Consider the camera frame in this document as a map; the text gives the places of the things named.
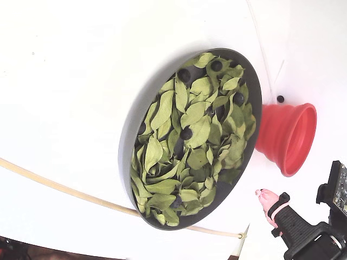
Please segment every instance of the dried leaf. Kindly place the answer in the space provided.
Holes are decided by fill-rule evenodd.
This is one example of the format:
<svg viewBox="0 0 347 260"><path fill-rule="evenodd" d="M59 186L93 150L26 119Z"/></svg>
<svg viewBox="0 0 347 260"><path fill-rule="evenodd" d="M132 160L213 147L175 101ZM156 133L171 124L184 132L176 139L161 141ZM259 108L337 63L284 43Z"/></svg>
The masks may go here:
<svg viewBox="0 0 347 260"><path fill-rule="evenodd" d="M177 164L175 167L173 167L168 173L166 173L162 176L159 176L159 177L155 177L155 178L148 177L146 181L148 183L158 183L159 181L172 178L173 176L176 175L178 167L179 167L179 164Z"/></svg>
<svg viewBox="0 0 347 260"><path fill-rule="evenodd" d="M156 193L146 204L146 208L155 207L161 211L166 210L176 199L175 195Z"/></svg>
<svg viewBox="0 0 347 260"><path fill-rule="evenodd" d="M145 185L145 188L151 193L170 194L179 183L178 180L165 179L160 183Z"/></svg>
<svg viewBox="0 0 347 260"><path fill-rule="evenodd" d="M166 91L173 90L174 89L174 79L171 79L167 81L162 88L159 90L159 94L163 94Z"/></svg>
<svg viewBox="0 0 347 260"><path fill-rule="evenodd" d="M163 155L163 148L160 142L154 136L150 137L145 155L145 170L148 172L150 168L159 162Z"/></svg>
<svg viewBox="0 0 347 260"><path fill-rule="evenodd" d="M165 216L163 214L158 214L157 211L151 210L153 216L158 220L159 223L165 225Z"/></svg>
<svg viewBox="0 0 347 260"><path fill-rule="evenodd" d="M181 128L198 122L205 113L205 102L198 102L188 107L187 112L181 116Z"/></svg>
<svg viewBox="0 0 347 260"><path fill-rule="evenodd" d="M211 177L206 177L205 187L208 188L209 190L212 190L212 188L213 188L213 179Z"/></svg>
<svg viewBox="0 0 347 260"><path fill-rule="evenodd" d="M213 152L212 152L211 147L208 147L208 150L207 150L207 153L206 153L206 157L207 157L208 162L212 165L212 163L213 163Z"/></svg>
<svg viewBox="0 0 347 260"><path fill-rule="evenodd" d="M179 80L179 78L175 77L175 93L176 93L176 108L185 113L185 107L187 105L188 96L187 89L185 88L184 83Z"/></svg>
<svg viewBox="0 0 347 260"><path fill-rule="evenodd" d="M161 126L158 128L158 139L160 140L163 138L170 130L171 128L171 118L168 118L165 123L163 123Z"/></svg>
<svg viewBox="0 0 347 260"><path fill-rule="evenodd" d="M181 190L179 194L183 202L190 202L192 200L197 200L197 195L198 194L195 190Z"/></svg>
<svg viewBox="0 0 347 260"><path fill-rule="evenodd" d="M172 97L174 95L173 90L166 91L160 97L160 105L158 113L155 115L151 121L151 128L157 130L159 126L166 122L170 117L172 111Z"/></svg>
<svg viewBox="0 0 347 260"><path fill-rule="evenodd" d="M206 152L201 148L193 149L187 159L187 163L194 170L200 169L208 163Z"/></svg>
<svg viewBox="0 0 347 260"><path fill-rule="evenodd" d="M209 116L203 116L198 122L190 125L192 137L185 142L185 145L191 148L196 148L204 144L210 134Z"/></svg>
<svg viewBox="0 0 347 260"><path fill-rule="evenodd" d="M212 91L212 84L209 77L202 77L194 81L191 85L190 92L199 95L209 95Z"/></svg>
<svg viewBox="0 0 347 260"><path fill-rule="evenodd" d="M146 124L146 130L143 132L143 134L141 136L148 135L152 132L151 120L154 117L154 113L156 111L158 103L159 102L157 101L157 102L151 104L150 108L148 109L147 115L146 115L145 120L144 120L144 123Z"/></svg>
<svg viewBox="0 0 347 260"><path fill-rule="evenodd" d="M206 67L207 63L209 63L215 56L212 53L203 53L199 55L198 60L194 63L194 66L197 68Z"/></svg>
<svg viewBox="0 0 347 260"><path fill-rule="evenodd" d="M234 77L230 80L228 80L224 85L223 85L223 90L233 90L237 87L237 83L239 82L240 77Z"/></svg>

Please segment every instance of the black ball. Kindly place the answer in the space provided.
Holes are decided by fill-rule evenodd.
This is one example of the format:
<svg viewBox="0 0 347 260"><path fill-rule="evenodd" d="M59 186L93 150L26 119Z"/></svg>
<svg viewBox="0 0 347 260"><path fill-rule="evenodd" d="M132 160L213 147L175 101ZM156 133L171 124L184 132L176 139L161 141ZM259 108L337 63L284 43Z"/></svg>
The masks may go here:
<svg viewBox="0 0 347 260"><path fill-rule="evenodd" d="M283 96L278 96L278 97L277 97L277 101L278 101L279 103L283 103L283 102L284 102L284 97L283 97Z"/></svg>
<svg viewBox="0 0 347 260"><path fill-rule="evenodd" d="M181 131L179 137L181 137L183 140L189 140L193 135L193 132L190 130L188 126L185 127L184 130Z"/></svg>
<svg viewBox="0 0 347 260"><path fill-rule="evenodd" d="M177 76L183 83L190 81L190 72L187 69L180 69L177 73Z"/></svg>
<svg viewBox="0 0 347 260"><path fill-rule="evenodd" d="M182 199L179 195L176 196L175 201L170 205L171 208L176 209L182 204Z"/></svg>
<svg viewBox="0 0 347 260"><path fill-rule="evenodd" d="M242 106L243 102L245 101L245 97L242 93L236 92L233 97L233 103L235 103L238 106Z"/></svg>
<svg viewBox="0 0 347 260"><path fill-rule="evenodd" d="M222 68L223 68L223 64L222 64L222 62L220 62L220 61L214 61L214 62L212 62L212 64L211 64L211 69L212 69L214 72L219 72Z"/></svg>
<svg viewBox="0 0 347 260"><path fill-rule="evenodd" d="M139 132L138 132L138 135L142 135L146 130L146 124L145 122L142 122L142 124L140 125L140 128L139 128Z"/></svg>

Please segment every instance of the red funnel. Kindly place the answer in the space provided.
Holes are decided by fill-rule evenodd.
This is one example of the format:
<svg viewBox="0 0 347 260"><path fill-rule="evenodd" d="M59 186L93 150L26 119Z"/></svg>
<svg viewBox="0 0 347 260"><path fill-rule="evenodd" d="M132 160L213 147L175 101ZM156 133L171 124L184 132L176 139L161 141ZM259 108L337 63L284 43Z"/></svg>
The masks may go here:
<svg viewBox="0 0 347 260"><path fill-rule="evenodd" d="M313 105L263 105L255 148L286 177L298 172L311 149L317 113Z"/></svg>

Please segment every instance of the green leaf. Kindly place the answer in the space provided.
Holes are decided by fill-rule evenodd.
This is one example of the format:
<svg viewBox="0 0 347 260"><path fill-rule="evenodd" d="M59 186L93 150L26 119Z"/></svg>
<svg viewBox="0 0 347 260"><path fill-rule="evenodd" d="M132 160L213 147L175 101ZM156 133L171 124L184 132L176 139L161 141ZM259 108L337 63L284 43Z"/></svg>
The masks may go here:
<svg viewBox="0 0 347 260"><path fill-rule="evenodd" d="M151 104L150 108L148 109L147 115L146 115L145 120L144 120L144 123L146 125L146 130L143 132L143 134L141 136L148 135L152 132L151 120L155 115L158 103L159 102L157 101L157 102Z"/></svg>
<svg viewBox="0 0 347 260"><path fill-rule="evenodd" d="M239 82L240 77L234 77L230 80L228 80L224 85L223 85L223 90L233 90L237 87L237 83Z"/></svg>
<svg viewBox="0 0 347 260"><path fill-rule="evenodd" d="M157 211L151 210L153 216L158 220L159 223L165 225L165 216L163 214L158 214Z"/></svg>
<svg viewBox="0 0 347 260"><path fill-rule="evenodd" d="M175 106L172 106L172 126L178 134L180 134L181 128L181 118L179 117L178 110Z"/></svg>
<svg viewBox="0 0 347 260"><path fill-rule="evenodd" d="M215 161L213 164L213 176L217 176L219 172L222 170L222 164L220 160Z"/></svg>
<svg viewBox="0 0 347 260"><path fill-rule="evenodd" d="M210 122L208 120L209 116L203 116L198 122L190 125L192 131L192 137L185 141L185 145L191 148L196 148L205 143L210 134Z"/></svg>
<svg viewBox="0 0 347 260"><path fill-rule="evenodd" d="M197 183L197 186L199 187L199 190L201 190L205 186L205 182Z"/></svg>
<svg viewBox="0 0 347 260"><path fill-rule="evenodd" d="M207 150L207 153L206 153L206 157L207 157L208 162L212 165L212 163L213 163L213 152L212 152L211 147L208 147L208 150Z"/></svg>
<svg viewBox="0 0 347 260"><path fill-rule="evenodd" d="M171 128L171 119L168 118L165 123L163 123L161 126L158 128L158 139L163 138L170 130Z"/></svg>
<svg viewBox="0 0 347 260"><path fill-rule="evenodd" d="M240 170L229 169L225 173L219 175L219 181L224 183L233 183L233 180L240 174Z"/></svg>
<svg viewBox="0 0 347 260"><path fill-rule="evenodd" d="M188 187L188 190L195 190L198 194L200 193L200 188L197 182L193 181Z"/></svg>
<svg viewBox="0 0 347 260"><path fill-rule="evenodd" d="M212 84L209 77L202 77L194 81L191 85L190 92L199 95L209 95L212 91Z"/></svg>
<svg viewBox="0 0 347 260"><path fill-rule="evenodd" d="M235 68L228 68L225 71L225 75L229 75L231 77L242 77L244 69L241 65L237 65Z"/></svg>
<svg viewBox="0 0 347 260"><path fill-rule="evenodd" d="M184 180L186 177L189 176L189 171L190 171L190 168L186 168L181 172L181 174L179 175L180 181Z"/></svg>
<svg viewBox="0 0 347 260"><path fill-rule="evenodd" d="M163 211L163 214L165 216L165 220L171 224L177 224L179 222L177 212L175 212L171 208L167 208L166 210Z"/></svg>
<svg viewBox="0 0 347 260"><path fill-rule="evenodd" d="M137 187L137 189L139 191L139 196L141 198L150 198L150 197L152 197L152 194L150 194L146 190L146 188L143 185L141 179L138 177L137 172L133 168L130 169L130 176L131 176L132 181L135 183L135 185L136 185L136 187Z"/></svg>
<svg viewBox="0 0 347 260"><path fill-rule="evenodd" d="M178 138L179 138L178 132L173 129L170 132L169 137L168 137L168 148L169 148L169 152L170 152L170 157L172 157L172 155L174 154L174 148L176 146Z"/></svg>
<svg viewBox="0 0 347 260"><path fill-rule="evenodd" d="M133 181L131 181L131 189L134 192L136 202L138 203L138 205L143 205L143 206L146 205L148 199L140 197L139 190L137 189L137 187Z"/></svg>
<svg viewBox="0 0 347 260"><path fill-rule="evenodd" d="M210 125L210 133L208 136L208 141L211 142L212 144L215 145L220 145L221 144L221 133L219 130L218 125L215 125L214 123L212 123Z"/></svg>
<svg viewBox="0 0 347 260"><path fill-rule="evenodd" d="M203 209L203 206L198 200L193 200L185 203L186 210L181 213L181 216L190 216L197 214L200 210Z"/></svg>
<svg viewBox="0 0 347 260"><path fill-rule="evenodd" d="M145 188L151 193L170 194L179 183L178 180L166 179L160 183L145 185Z"/></svg>
<svg viewBox="0 0 347 260"><path fill-rule="evenodd" d="M162 176L159 176L159 177L155 177L155 178L147 178L147 182L148 183L157 183L159 181L162 181L162 180L166 180L166 179L169 179L169 178L172 178L173 176L175 176L175 174L177 173L177 169L179 167L179 164L177 164L175 167L173 167L168 173L162 175Z"/></svg>
<svg viewBox="0 0 347 260"><path fill-rule="evenodd" d="M180 176L181 172L183 171L183 169L185 168L185 162L187 160L188 157L188 153L189 153L189 149L187 149L184 153L184 156L182 158L182 160L178 163L178 168L177 168L177 177Z"/></svg>
<svg viewBox="0 0 347 260"><path fill-rule="evenodd" d="M154 164L159 162L162 155L163 148L160 142L157 140L157 138L151 136L146 149L145 170L148 172Z"/></svg>
<svg viewBox="0 0 347 260"><path fill-rule="evenodd" d="M198 102L188 107L187 112L181 116L181 128L192 125L199 121L205 113L205 102Z"/></svg>
<svg viewBox="0 0 347 260"><path fill-rule="evenodd" d="M206 177L205 187L208 188L209 190L212 190L212 188L213 188L213 179L211 177Z"/></svg>
<svg viewBox="0 0 347 260"><path fill-rule="evenodd" d="M185 107L187 105L188 96L187 89L185 88L184 83L179 80L179 78L175 77L175 93L176 93L176 108L185 113Z"/></svg>
<svg viewBox="0 0 347 260"><path fill-rule="evenodd" d="M166 91L173 90L174 89L174 79L171 79L167 81L162 88L159 90L159 94L163 94Z"/></svg>
<svg viewBox="0 0 347 260"><path fill-rule="evenodd" d="M209 63L215 55L212 53L203 53L199 55L198 60L194 63L194 66L197 68L205 68L207 63Z"/></svg>
<svg viewBox="0 0 347 260"><path fill-rule="evenodd" d="M211 203L215 199L215 196L216 196L216 187L213 187L211 189L211 192L206 197L203 197L202 199L200 199L200 203L204 207L208 207L209 205L211 205Z"/></svg>
<svg viewBox="0 0 347 260"><path fill-rule="evenodd" d="M188 176L185 177L184 180L182 180L182 187L188 187L190 184L192 184L194 180L194 177Z"/></svg>
<svg viewBox="0 0 347 260"><path fill-rule="evenodd" d="M243 94L243 97L245 98L245 103L247 103L247 101L248 101L248 88L247 88L246 83L240 87L240 92Z"/></svg>
<svg viewBox="0 0 347 260"><path fill-rule="evenodd" d="M206 180L204 168L200 168L199 170L190 169L190 175L194 176L194 181L198 183Z"/></svg>
<svg viewBox="0 0 347 260"><path fill-rule="evenodd" d="M153 130L157 130L159 126L166 122L170 117L172 111L172 97L174 95L173 90L166 91L160 97L160 105L158 113L155 115L151 122L151 127Z"/></svg>
<svg viewBox="0 0 347 260"><path fill-rule="evenodd" d="M230 75L224 74L223 77L222 77L222 79L221 79L221 83L220 83L221 87L223 87L224 84L225 84L228 80L230 80L230 79L232 79L232 78L233 78L233 77L231 77Z"/></svg>
<svg viewBox="0 0 347 260"><path fill-rule="evenodd" d="M192 169L200 169L202 166L208 163L206 152L201 148L193 149L187 159L187 163Z"/></svg>
<svg viewBox="0 0 347 260"><path fill-rule="evenodd" d="M229 101L227 96L218 96L212 103L212 110L216 110L217 107L224 106Z"/></svg>
<svg viewBox="0 0 347 260"><path fill-rule="evenodd" d="M233 109L232 113L230 114L230 116L233 118L235 125L237 127L240 127L240 126L242 126L243 123L245 123L245 119L243 117L243 112L239 106L234 106L234 109Z"/></svg>
<svg viewBox="0 0 347 260"><path fill-rule="evenodd" d="M195 190L181 190L179 196L183 202L197 200L197 192Z"/></svg>
<svg viewBox="0 0 347 260"><path fill-rule="evenodd" d="M155 207L161 211L164 211L175 201L175 199L176 199L175 195L156 193L147 202L146 208Z"/></svg>

